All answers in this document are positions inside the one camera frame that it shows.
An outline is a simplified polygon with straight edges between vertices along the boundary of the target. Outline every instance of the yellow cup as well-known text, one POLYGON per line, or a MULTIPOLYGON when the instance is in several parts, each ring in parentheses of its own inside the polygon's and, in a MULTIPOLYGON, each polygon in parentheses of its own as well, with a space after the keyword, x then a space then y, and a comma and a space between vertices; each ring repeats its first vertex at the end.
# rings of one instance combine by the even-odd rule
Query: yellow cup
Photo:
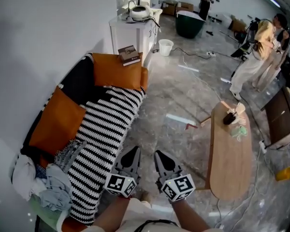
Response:
POLYGON ((275 176, 276 181, 279 180, 290 180, 290 167, 279 171, 275 176))

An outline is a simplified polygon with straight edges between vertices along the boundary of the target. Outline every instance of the green object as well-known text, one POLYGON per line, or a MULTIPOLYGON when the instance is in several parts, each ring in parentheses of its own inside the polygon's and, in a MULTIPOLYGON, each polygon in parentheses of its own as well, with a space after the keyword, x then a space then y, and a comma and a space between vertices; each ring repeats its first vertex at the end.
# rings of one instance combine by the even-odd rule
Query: green object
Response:
POLYGON ((51 211, 48 207, 43 208, 40 203, 40 198, 32 195, 29 204, 32 210, 52 229, 57 231, 57 221, 62 211, 51 211))
POLYGON ((241 141, 242 136, 247 136, 247 129, 244 126, 237 126, 231 130, 231 136, 236 137, 237 141, 241 141))
POLYGON ((205 21, 198 14, 190 11, 179 11, 176 14, 176 31, 185 38, 193 39, 200 32, 205 21))

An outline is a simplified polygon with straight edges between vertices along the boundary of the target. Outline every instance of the white shoe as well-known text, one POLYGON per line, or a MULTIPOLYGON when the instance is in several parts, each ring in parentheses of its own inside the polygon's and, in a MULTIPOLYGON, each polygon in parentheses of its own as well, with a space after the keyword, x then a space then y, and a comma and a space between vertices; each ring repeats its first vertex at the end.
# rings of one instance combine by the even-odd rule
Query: white shoe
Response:
POLYGON ((238 101, 240 101, 242 99, 242 97, 240 96, 239 93, 233 93, 231 90, 230 90, 230 92, 234 96, 234 98, 236 98, 238 101))

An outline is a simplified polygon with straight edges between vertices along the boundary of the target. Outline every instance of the dark green tub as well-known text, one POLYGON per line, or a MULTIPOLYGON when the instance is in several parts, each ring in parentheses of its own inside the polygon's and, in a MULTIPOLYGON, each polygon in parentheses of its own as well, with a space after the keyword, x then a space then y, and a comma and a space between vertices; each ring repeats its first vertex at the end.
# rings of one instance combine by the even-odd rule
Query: dark green tub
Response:
POLYGON ((178 11, 176 14, 176 31, 185 38, 193 39, 200 32, 205 21, 198 14, 189 11, 178 11))

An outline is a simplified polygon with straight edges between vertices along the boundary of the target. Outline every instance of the woman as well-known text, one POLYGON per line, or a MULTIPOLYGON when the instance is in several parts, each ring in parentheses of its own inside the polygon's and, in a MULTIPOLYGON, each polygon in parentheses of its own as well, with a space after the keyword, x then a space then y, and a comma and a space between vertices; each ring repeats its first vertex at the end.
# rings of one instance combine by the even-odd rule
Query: woman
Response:
POLYGON ((259 92, 264 91, 280 72, 280 66, 285 61, 290 47, 289 32, 287 30, 282 30, 277 36, 277 41, 281 43, 281 47, 278 51, 271 52, 268 59, 256 73, 252 82, 253 87, 255 87, 259 92))
POLYGON ((214 0, 201 0, 200 2, 200 12, 199 16, 203 19, 206 20, 208 10, 210 7, 210 3, 214 3, 214 0))

